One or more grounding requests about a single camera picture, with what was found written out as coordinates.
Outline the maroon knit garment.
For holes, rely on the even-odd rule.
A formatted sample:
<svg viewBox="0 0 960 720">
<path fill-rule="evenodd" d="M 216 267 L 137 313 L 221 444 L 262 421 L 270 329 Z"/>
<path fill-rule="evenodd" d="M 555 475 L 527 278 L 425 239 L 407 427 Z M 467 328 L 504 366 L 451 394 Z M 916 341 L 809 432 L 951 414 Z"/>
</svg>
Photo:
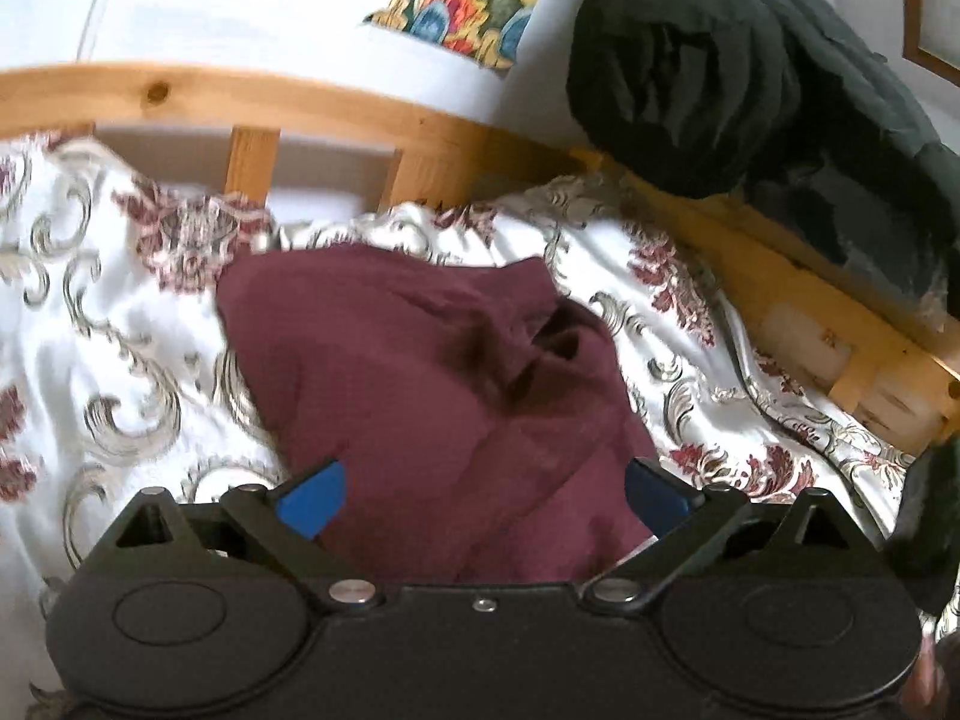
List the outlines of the maroon knit garment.
<svg viewBox="0 0 960 720">
<path fill-rule="evenodd" d="M 625 472 L 651 437 L 607 325 L 544 262 L 272 252 L 231 263 L 217 306 L 291 472 L 343 466 L 320 539 L 368 577 L 583 582 L 647 538 Z"/>
</svg>

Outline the floral white bed cover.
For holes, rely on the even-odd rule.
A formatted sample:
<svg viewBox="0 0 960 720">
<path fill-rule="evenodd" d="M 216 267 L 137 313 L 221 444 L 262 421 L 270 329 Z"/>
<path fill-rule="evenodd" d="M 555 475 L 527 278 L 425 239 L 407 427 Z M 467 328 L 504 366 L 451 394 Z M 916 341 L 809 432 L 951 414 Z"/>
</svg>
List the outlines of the floral white bed cover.
<svg viewBox="0 0 960 720">
<path fill-rule="evenodd" d="M 265 247 L 373 244 L 434 265 L 537 257 L 607 323 L 647 455 L 688 483 L 765 502 L 822 486 L 892 531 L 908 457 L 817 394 L 628 188 L 558 177 L 446 211 L 405 203 L 281 224 L 236 195 L 181 193 L 91 138 L 2 148 L 2 712 L 68 709 L 44 644 L 50 606 L 150 484 L 202 502 L 277 484 L 281 458 L 215 310 L 224 267 Z"/>
</svg>

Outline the black puffy jacket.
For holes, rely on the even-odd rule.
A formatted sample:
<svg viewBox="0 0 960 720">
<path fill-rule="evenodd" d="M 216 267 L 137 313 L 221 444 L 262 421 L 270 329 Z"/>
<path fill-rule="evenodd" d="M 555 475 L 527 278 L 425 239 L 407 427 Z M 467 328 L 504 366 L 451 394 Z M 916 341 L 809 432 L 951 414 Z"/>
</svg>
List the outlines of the black puffy jacket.
<svg viewBox="0 0 960 720">
<path fill-rule="evenodd" d="M 957 312 L 957 154 L 827 0 L 583 0 L 566 96 L 662 192 L 740 192 L 885 298 Z"/>
</svg>

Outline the wooden bed frame rail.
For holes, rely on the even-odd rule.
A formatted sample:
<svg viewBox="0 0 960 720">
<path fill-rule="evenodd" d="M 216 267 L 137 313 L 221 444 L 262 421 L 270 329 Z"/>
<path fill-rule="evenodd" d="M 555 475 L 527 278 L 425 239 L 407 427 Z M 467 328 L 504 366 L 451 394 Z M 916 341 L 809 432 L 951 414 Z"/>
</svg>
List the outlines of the wooden bed frame rail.
<svg viewBox="0 0 960 720">
<path fill-rule="evenodd" d="M 68 64 L 2 76 L 2 132 L 99 124 L 226 125 L 226 190 L 265 202 L 281 135 L 381 146 L 391 156 L 381 208 L 466 203 L 485 176 L 543 184 L 607 169 L 589 149 L 540 145 L 506 130 L 356 89 L 217 68 Z M 635 179 L 641 206 L 697 254 L 750 337 L 841 410 L 905 452 L 958 427 L 958 323 L 895 309 L 734 195 L 677 199 Z"/>
</svg>

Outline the wooden picture frame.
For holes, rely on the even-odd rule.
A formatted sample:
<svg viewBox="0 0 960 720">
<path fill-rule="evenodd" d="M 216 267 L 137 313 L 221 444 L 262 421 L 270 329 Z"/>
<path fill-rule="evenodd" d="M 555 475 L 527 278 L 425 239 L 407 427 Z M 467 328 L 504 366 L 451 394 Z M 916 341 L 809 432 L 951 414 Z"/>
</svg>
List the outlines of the wooden picture frame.
<svg viewBox="0 0 960 720">
<path fill-rule="evenodd" d="M 903 57 L 958 85 L 958 0 L 903 0 Z"/>
</svg>

